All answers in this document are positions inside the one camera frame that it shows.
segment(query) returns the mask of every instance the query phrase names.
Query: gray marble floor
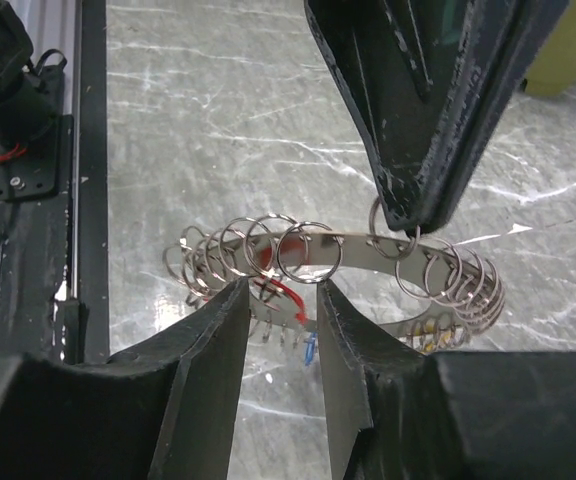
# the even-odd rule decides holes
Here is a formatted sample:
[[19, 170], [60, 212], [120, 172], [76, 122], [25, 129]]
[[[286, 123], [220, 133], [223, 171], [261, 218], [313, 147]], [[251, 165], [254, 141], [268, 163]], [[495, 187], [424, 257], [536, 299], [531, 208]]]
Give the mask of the gray marble floor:
[[[368, 160], [302, 5], [109, 2], [113, 350], [190, 313], [160, 263], [186, 225], [277, 211], [366, 230]], [[507, 283], [504, 316], [471, 348], [576, 349], [576, 86], [513, 99], [442, 235]], [[367, 315], [419, 308], [391, 279], [336, 278]], [[272, 338], [248, 350], [229, 478], [329, 478], [317, 362]]]

